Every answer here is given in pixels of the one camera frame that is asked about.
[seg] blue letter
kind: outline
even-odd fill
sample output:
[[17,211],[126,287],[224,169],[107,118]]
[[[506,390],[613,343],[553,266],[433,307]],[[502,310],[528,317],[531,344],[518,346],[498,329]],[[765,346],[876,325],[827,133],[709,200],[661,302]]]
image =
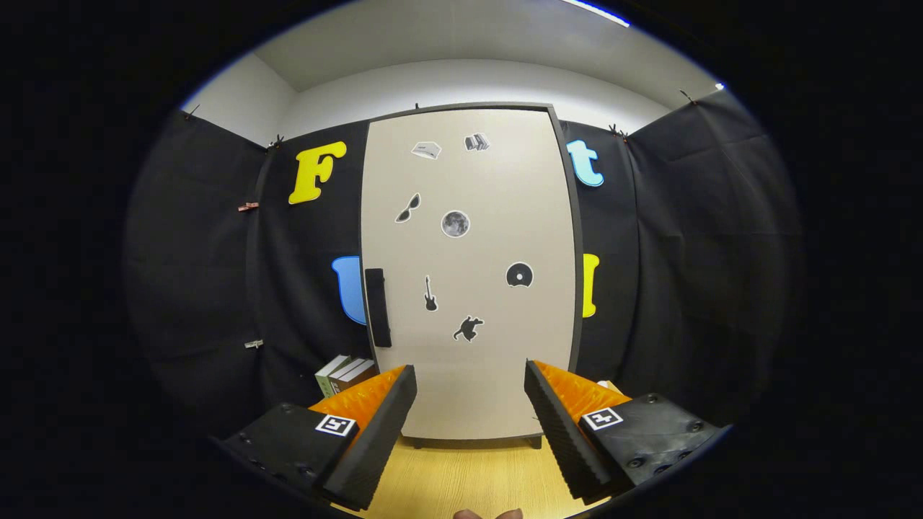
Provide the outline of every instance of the blue letter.
[[343,256],[335,259],[330,266],[337,272],[337,278],[340,280],[340,302],[343,311],[350,319],[359,324],[366,324],[366,302],[362,297],[359,257]]
[[603,185],[603,176],[593,171],[593,163],[590,162],[590,159],[596,159],[595,151],[588,150],[582,140],[574,140],[568,143],[568,153],[574,161],[574,173],[583,184],[590,187]]

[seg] guitar sticker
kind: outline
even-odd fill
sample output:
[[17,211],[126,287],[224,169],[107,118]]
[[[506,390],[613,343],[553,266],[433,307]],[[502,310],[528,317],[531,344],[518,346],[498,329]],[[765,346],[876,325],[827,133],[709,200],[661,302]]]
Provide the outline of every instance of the guitar sticker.
[[407,208],[401,211],[401,214],[398,214],[398,217],[394,219],[396,223],[404,223],[410,220],[410,211],[420,207],[420,193],[414,195],[410,202],[407,204]]
[[460,333],[466,341],[471,342],[471,340],[477,335],[477,332],[474,331],[474,327],[478,324],[484,324],[484,322],[479,320],[477,317],[471,319],[471,316],[468,316],[468,319],[461,322],[459,330],[452,334],[452,339],[458,341]]
[[436,296],[433,296],[429,291],[429,276],[426,276],[426,293],[423,294],[423,298],[426,300],[426,309],[435,312],[439,309],[439,306],[436,304]]

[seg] ceiling light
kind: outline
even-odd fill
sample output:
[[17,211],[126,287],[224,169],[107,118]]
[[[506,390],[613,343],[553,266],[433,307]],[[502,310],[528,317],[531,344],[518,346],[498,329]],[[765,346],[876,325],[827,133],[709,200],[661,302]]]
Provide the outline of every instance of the ceiling light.
[[583,2],[578,2],[577,0],[561,0],[561,2],[567,2],[568,4],[571,4],[572,6],[577,6],[582,9],[586,9],[590,11],[591,13],[599,15],[609,21],[614,21],[618,25],[621,25],[623,27],[627,27],[629,25],[629,23],[623,20],[622,18],[619,18],[615,15],[610,15],[609,13],[606,13],[604,10],[597,8],[597,7],[590,6],[589,4],[584,4]]

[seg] wall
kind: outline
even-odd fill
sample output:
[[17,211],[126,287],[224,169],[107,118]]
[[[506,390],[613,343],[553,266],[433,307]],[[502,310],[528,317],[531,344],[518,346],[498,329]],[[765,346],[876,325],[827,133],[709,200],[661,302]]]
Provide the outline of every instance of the wall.
[[254,54],[246,54],[213,78],[182,106],[195,116],[269,146],[296,92]]
[[557,117],[629,133],[670,112],[633,91],[549,66],[498,60],[434,60],[386,66],[301,92],[282,118],[289,138],[420,106],[552,103]]

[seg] sunglasses sticker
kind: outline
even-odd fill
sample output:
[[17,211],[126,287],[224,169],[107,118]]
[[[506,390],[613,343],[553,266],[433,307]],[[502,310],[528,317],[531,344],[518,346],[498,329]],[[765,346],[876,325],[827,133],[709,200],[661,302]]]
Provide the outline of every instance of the sunglasses sticker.
[[439,153],[442,151],[442,148],[435,142],[417,142],[416,146],[410,153],[413,153],[417,157],[423,157],[424,159],[436,160],[439,158]]
[[420,207],[420,193],[414,195],[410,202],[407,204],[407,208],[401,211],[401,214],[398,214],[398,217],[394,219],[396,223],[404,223],[410,220],[410,211]]

